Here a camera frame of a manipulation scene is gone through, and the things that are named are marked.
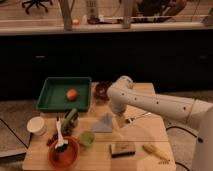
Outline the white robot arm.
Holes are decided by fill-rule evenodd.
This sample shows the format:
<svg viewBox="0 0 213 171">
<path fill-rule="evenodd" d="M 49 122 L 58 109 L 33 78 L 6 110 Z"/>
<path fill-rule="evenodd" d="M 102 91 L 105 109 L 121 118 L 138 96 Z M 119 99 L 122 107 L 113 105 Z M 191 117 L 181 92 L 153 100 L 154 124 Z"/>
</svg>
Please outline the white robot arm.
<svg viewBox="0 0 213 171">
<path fill-rule="evenodd" d="M 107 90 L 111 111 L 123 116 L 128 105 L 185 123 L 198 131 L 192 171 L 213 171 L 213 103 L 177 96 L 147 94 L 133 89 L 128 76 Z"/>
</svg>

